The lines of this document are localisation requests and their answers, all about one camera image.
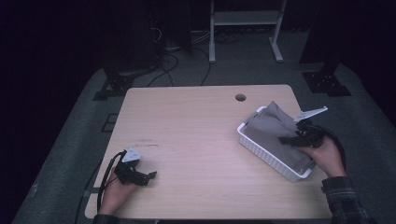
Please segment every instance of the hole in table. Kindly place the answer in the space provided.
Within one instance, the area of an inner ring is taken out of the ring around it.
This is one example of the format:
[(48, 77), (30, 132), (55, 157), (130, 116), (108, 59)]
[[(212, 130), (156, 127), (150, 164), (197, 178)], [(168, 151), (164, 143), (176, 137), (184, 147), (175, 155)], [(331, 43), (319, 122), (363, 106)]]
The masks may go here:
[(239, 102), (244, 102), (246, 101), (247, 97), (244, 94), (236, 94), (235, 95), (235, 100), (239, 101)]

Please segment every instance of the cable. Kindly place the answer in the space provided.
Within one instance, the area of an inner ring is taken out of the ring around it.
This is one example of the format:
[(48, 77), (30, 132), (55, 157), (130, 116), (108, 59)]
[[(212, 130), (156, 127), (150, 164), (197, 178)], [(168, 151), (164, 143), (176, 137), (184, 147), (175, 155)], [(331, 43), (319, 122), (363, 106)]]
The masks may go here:
[(105, 187), (106, 187), (108, 174), (111, 171), (111, 167), (113, 167), (114, 160), (120, 155), (122, 155), (122, 152), (117, 153), (117, 155), (114, 156), (113, 159), (110, 160), (110, 163), (107, 166), (105, 175), (103, 176), (102, 184), (100, 185), (99, 192), (98, 192), (98, 199), (96, 201), (96, 206), (97, 206), (98, 211), (99, 211), (100, 206), (102, 205), (102, 195), (103, 195), (103, 191), (105, 190)]
[(172, 79), (172, 77), (170, 76), (169, 72), (172, 71), (172, 70), (174, 70), (174, 69), (177, 67), (177, 65), (178, 65), (178, 58), (177, 58), (176, 56), (174, 56), (174, 55), (171, 55), (171, 54), (165, 54), (165, 55), (174, 58), (174, 59), (176, 60), (175, 65), (172, 66), (169, 70), (165, 70), (165, 69), (164, 69), (165, 72), (159, 74), (159, 75), (156, 76), (154, 79), (152, 79), (152, 80), (150, 81), (150, 83), (147, 85), (147, 87), (149, 87), (155, 80), (157, 80), (159, 77), (161, 77), (161, 76), (163, 76), (163, 75), (165, 75), (165, 74), (168, 74), (168, 76), (169, 76), (170, 79), (171, 79), (171, 82), (173, 82), (173, 79)]
[(202, 49), (198, 49), (198, 48), (192, 48), (192, 49), (196, 49), (196, 50), (201, 51), (206, 56), (208, 64), (209, 64), (209, 66), (207, 67), (207, 72), (206, 72), (206, 75), (204, 77), (204, 80), (202, 80), (202, 82), (200, 84), (200, 86), (204, 86), (204, 82), (206, 81), (207, 77), (209, 76), (210, 69), (211, 69), (211, 63), (209, 61), (209, 55), (207, 55), (207, 53), (204, 50), (202, 50)]
[(346, 153), (345, 153), (344, 147), (341, 144), (341, 142), (338, 139), (338, 137), (332, 131), (330, 131), (329, 129), (321, 127), (321, 126), (318, 126), (318, 125), (315, 125), (315, 126), (314, 125), (306, 125), (306, 127), (318, 130), (320, 132), (323, 132), (325, 135), (327, 135), (328, 137), (330, 137), (334, 141), (335, 145), (338, 148), (338, 151), (340, 152), (341, 161), (343, 163), (344, 169), (346, 170), (347, 169), (347, 157), (346, 157)]
[(116, 176), (114, 179), (108, 181), (108, 183), (105, 185), (105, 188), (107, 188), (107, 186), (108, 186), (109, 184), (111, 184), (113, 181), (115, 181), (115, 180), (118, 179), (118, 178), (119, 178), (119, 177)]
[(157, 40), (152, 40), (154, 43), (157, 43), (158, 41), (160, 41), (161, 37), (163, 36), (163, 32), (161, 32), (161, 30), (156, 27), (151, 27), (151, 30), (156, 30), (160, 34), (160, 36), (158, 36)]
[[(90, 185), (91, 180), (92, 180), (92, 178), (93, 178), (93, 175), (94, 175), (94, 174), (96, 173), (96, 171), (99, 169), (101, 163), (102, 163), (102, 161), (99, 161), (99, 163), (96, 165), (95, 169), (93, 170), (93, 172), (92, 172), (90, 178), (88, 179), (87, 184), (85, 184), (84, 193), (85, 193), (85, 191), (87, 190), (88, 186)], [(82, 199), (83, 199), (83, 198), (84, 198), (84, 194), (82, 194), (82, 195), (80, 196), (80, 198), (79, 198), (78, 208), (77, 208), (76, 217), (75, 217), (75, 224), (78, 223), (78, 215), (79, 215), (79, 210), (81, 209), (81, 204), (82, 204)]]
[(204, 34), (203, 36), (200, 36), (200, 37), (192, 40), (191, 43), (194, 45), (194, 44), (198, 44), (198, 43), (208, 39), (210, 37), (210, 32), (209, 31), (205, 31), (205, 32), (206, 32), (206, 34)]
[(239, 42), (239, 41), (242, 41), (242, 40), (245, 39), (244, 34), (240, 34), (240, 35), (241, 35), (241, 37), (237, 37), (236, 35), (230, 35), (230, 34), (218, 34), (215, 37), (215, 41), (218, 44), (224, 44), (224, 45), (226, 45), (226, 44), (234, 44), (236, 42)]
[(169, 77), (169, 83), (166, 85), (166, 87), (169, 87), (169, 86), (174, 86), (173, 85), (173, 78), (172, 78), (172, 76), (169, 74), (169, 72), (168, 71), (166, 71), (166, 70), (164, 70), (163, 69), (163, 71), (165, 71), (166, 72), (166, 74), (168, 75), (168, 77)]

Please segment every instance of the white shelf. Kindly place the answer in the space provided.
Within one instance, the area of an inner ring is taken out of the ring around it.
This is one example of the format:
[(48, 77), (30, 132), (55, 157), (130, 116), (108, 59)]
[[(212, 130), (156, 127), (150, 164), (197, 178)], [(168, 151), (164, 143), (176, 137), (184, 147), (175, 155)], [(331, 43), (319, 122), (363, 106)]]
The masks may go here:
[(215, 12), (214, 25), (263, 25), (276, 24), (278, 11), (230, 11)]

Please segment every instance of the light wood tabletop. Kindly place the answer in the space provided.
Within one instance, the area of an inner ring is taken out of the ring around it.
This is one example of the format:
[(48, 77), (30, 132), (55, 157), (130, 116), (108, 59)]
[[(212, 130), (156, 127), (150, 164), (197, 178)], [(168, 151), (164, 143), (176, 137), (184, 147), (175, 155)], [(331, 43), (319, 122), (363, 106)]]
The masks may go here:
[[(238, 94), (246, 100), (236, 100)], [(272, 101), (292, 117), (301, 112), (287, 85), (130, 89), (94, 187), (111, 158), (135, 147), (143, 156), (137, 170), (158, 174), (129, 197), (118, 217), (329, 218), (320, 188), (326, 175), (318, 167), (291, 183), (239, 143), (237, 127)], [(88, 218), (96, 214), (96, 198), (92, 193)]]

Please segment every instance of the hand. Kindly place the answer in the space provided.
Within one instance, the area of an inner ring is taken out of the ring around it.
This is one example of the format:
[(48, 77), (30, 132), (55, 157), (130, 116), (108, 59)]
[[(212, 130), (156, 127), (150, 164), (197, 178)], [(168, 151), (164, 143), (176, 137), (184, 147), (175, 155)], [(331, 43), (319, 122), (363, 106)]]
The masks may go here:
[(125, 203), (128, 196), (136, 189), (137, 185), (135, 184), (122, 185), (116, 174), (114, 174), (113, 168), (106, 182), (105, 193), (98, 215), (113, 216), (116, 210)]
[(298, 148), (312, 157), (317, 166), (326, 173), (327, 177), (347, 175), (341, 160), (340, 152), (334, 141), (328, 136), (323, 137), (323, 143), (318, 148)]

